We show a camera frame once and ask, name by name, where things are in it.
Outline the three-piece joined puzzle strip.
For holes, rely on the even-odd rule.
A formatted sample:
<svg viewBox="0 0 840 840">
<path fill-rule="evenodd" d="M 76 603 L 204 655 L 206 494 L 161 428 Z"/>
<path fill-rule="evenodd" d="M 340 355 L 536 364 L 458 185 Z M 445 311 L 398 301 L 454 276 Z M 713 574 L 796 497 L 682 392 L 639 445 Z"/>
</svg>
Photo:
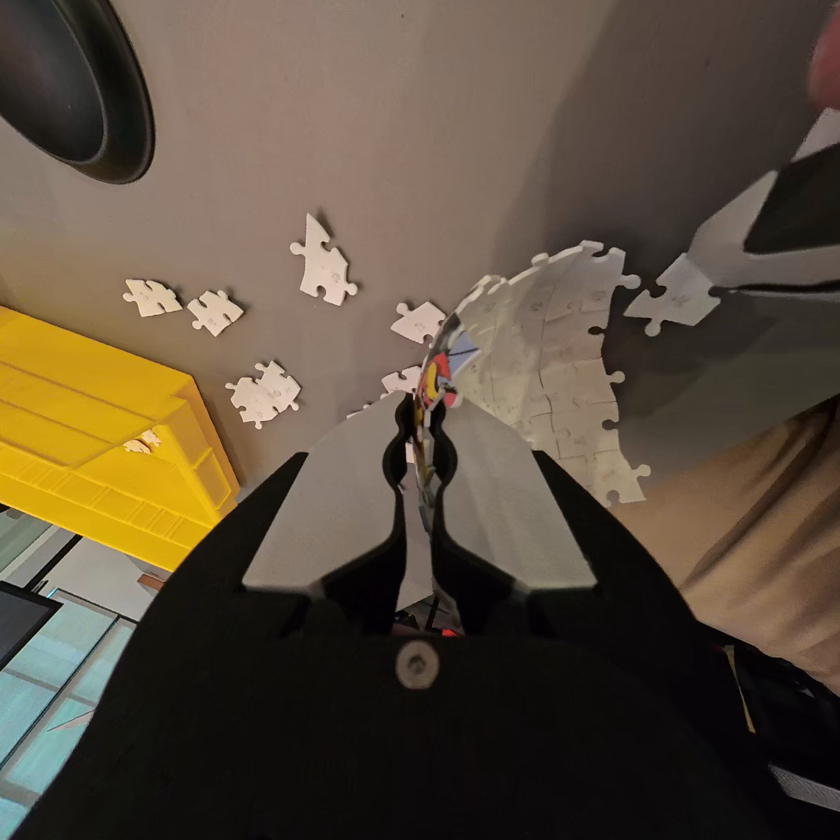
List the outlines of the three-piece joined puzzle strip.
<svg viewBox="0 0 840 840">
<path fill-rule="evenodd" d="M 287 409 L 299 410 L 301 385 L 274 360 L 257 363 L 255 369 L 259 373 L 256 378 L 243 376 L 225 383 L 225 388 L 231 392 L 230 402 L 242 422 L 260 430 Z"/>
</svg>

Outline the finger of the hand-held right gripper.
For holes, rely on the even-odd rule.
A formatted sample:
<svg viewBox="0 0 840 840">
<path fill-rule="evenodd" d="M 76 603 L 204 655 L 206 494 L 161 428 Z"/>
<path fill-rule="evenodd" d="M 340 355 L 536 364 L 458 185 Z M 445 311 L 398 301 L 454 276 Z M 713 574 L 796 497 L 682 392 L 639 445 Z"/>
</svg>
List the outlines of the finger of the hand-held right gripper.
<svg viewBox="0 0 840 840">
<path fill-rule="evenodd" d="M 782 389 L 838 388 L 838 285 L 721 294 L 714 346 L 726 365 Z"/>
<path fill-rule="evenodd" d="M 693 237 L 688 260 L 721 289 L 770 287 L 815 289 L 839 279 L 839 246 L 754 255 L 744 242 L 776 183 L 768 172 L 701 225 Z"/>
</svg>

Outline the two-piece joined puzzle strip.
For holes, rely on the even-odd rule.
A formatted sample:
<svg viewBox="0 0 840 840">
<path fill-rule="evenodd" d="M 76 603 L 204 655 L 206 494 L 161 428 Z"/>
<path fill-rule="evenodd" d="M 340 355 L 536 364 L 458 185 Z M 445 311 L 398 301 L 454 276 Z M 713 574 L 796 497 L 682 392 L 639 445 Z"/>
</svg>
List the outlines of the two-piece joined puzzle strip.
<svg viewBox="0 0 840 840">
<path fill-rule="evenodd" d="M 192 328 L 206 330 L 213 337 L 218 337 L 245 313 L 224 290 L 206 290 L 198 298 L 186 303 L 186 309 L 192 315 Z"/>
</svg>

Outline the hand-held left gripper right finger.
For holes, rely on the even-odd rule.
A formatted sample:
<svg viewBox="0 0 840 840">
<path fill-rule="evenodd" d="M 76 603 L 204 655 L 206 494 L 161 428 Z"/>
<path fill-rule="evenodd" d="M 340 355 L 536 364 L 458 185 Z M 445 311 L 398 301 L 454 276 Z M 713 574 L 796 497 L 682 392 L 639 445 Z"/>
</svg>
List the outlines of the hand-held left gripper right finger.
<svg viewBox="0 0 840 840">
<path fill-rule="evenodd" d="M 423 419 L 423 524 L 436 594 L 467 635 L 529 623 L 541 596 L 586 597 L 597 579 L 530 446 L 469 401 Z"/>
</svg>

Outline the black monitor screen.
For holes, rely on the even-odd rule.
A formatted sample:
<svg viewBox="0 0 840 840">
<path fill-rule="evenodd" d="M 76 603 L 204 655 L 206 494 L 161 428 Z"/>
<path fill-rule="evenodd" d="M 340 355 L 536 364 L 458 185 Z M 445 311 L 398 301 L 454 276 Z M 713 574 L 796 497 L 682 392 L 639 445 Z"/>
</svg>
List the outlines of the black monitor screen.
<svg viewBox="0 0 840 840">
<path fill-rule="evenodd" d="M 1 669 L 61 607 L 61 602 L 1 581 Z"/>
</svg>

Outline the yellow plastic bin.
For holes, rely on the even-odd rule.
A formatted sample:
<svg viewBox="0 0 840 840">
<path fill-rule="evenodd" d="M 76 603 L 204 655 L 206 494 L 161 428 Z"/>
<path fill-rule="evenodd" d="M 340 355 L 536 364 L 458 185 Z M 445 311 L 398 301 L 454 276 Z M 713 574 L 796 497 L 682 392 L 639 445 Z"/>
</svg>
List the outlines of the yellow plastic bin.
<svg viewBox="0 0 840 840">
<path fill-rule="evenodd" d="M 172 572 L 239 491 L 189 374 L 1 308 L 2 504 Z"/>
</svg>

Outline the person's right hand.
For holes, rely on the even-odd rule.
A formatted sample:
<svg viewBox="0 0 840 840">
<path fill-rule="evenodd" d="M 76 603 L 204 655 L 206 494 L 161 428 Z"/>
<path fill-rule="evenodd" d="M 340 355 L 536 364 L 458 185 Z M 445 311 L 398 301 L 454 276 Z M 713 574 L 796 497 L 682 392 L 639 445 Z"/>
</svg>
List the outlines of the person's right hand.
<svg viewBox="0 0 840 840">
<path fill-rule="evenodd" d="M 807 72 L 807 95 L 820 110 L 839 110 L 839 2 L 816 41 Z"/>
</svg>

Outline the white puzzle piece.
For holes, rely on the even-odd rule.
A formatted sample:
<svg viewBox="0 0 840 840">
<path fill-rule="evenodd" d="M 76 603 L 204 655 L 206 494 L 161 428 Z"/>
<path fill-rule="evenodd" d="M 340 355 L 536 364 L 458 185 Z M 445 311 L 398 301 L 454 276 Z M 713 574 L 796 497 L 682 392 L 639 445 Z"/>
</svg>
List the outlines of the white puzzle piece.
<svg viewBox="0 0 840 840">
<path fill-rule="evenodd" d="M 175 292 L 156 280 L 129 278 L 122 299 L 132 303 L 142 318 L 156 317 L 182 310 Z"/>
<path fill-rule="evenodd" d="M 709 278 L 687 253 L 677 257 L 657 278 L 656 286 L 661 294 L 654 297 L 650 290 L 644 290 L 623 313 L 629 319 L 645 320 L 644 333 L 650 338 L 658 336 L 666 322 L 695 327 L 721 303 L 711 294 Z"/>
</svg>

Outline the assembled white puzzle ball section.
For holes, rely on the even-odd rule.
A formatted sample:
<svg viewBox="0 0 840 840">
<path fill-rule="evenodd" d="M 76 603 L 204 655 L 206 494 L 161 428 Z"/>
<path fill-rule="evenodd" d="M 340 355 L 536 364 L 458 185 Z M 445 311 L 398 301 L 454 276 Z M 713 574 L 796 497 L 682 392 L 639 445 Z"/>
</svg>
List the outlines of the assembled white puzzle ball section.
<svg viewBox="0 0 840 840">
<path fill-rule="evenodd" d="M 625 253 L 583 240 L 542 253 L 513 278 L 481 278 L 443 321 L 414 396 L 416 439 L 437 405 L 471 402 L 551 457 L 604 507 L 645 500 L 620 445 L 613 387 L 602 346 L 613 294 L 640 286 Z"/>
</svg>

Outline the person's black top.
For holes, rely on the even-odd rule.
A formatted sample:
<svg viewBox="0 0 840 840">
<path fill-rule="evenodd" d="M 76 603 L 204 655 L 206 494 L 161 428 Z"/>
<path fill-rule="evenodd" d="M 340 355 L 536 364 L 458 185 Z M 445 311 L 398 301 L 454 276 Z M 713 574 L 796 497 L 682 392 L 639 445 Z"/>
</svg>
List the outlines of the person's black top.
<svg viewBox="0 0 840 840">
<path fill-rule="evenodd" d="M 839 838 L 839 699 L 783 658 L 710 629 L 752 740 L 784 794 L 789 838 Z"/>
</svg>

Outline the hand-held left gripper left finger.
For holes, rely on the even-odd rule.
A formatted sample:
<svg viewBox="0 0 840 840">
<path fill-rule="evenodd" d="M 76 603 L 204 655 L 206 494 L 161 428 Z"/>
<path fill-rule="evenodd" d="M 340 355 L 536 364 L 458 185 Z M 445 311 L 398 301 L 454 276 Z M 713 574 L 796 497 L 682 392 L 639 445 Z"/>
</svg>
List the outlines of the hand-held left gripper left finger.
<svg viewBox="0 0 840 840">
<path fill-rule="evenodd" d="M 243 578 L 246 589 L 330 601 L 389 635 L 406 572 L 402 481 L 414 397 L 394 393 L 311 447 Z"/>
</svg>

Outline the small joined puzzle bit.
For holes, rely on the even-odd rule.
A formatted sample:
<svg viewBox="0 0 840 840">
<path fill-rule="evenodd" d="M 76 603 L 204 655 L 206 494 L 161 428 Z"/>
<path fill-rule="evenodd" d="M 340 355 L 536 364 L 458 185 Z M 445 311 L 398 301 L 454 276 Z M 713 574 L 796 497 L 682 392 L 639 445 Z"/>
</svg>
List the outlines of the small joined puzzle bit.
<svg viewBox="0 0 840 840">
<path fill-rule="evenodd" d="M 304 241 L 291 242 L 289 251 L 304 258 L 305 266 L 299 289 L 311 298 L 319 298 L 340 307 L 345 298 L 358 293 L 357 284 L 348 280 L 349 262 L 336 248 L 326 248 L 330 234 L 315 216 L 306 216 Z"/>
</svg>

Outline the scattered loose puzzle pieces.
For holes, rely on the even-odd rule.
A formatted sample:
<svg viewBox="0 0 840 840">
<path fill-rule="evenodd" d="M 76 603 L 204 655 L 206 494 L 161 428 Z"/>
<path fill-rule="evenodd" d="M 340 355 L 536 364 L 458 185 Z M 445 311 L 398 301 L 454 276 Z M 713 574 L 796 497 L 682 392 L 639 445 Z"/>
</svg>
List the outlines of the scattered loose puzzle pieces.
<svg viewBox="0 0 840 840">
<path fill-rule="evenodd" d="M 431 301 L 425 301 L 415 308 L 401 302 L 395 311 L 398 318 L 390 330 L 417 344 L 424 344 L 426 339 L 433 339 L 447 318 L 447 313 Z M 422 369 L 422 365 L 415 364 L 382 377 L 380 399 L 384 400 L 393 393 L 414 396 L 421 381 Z"/>
</svg>

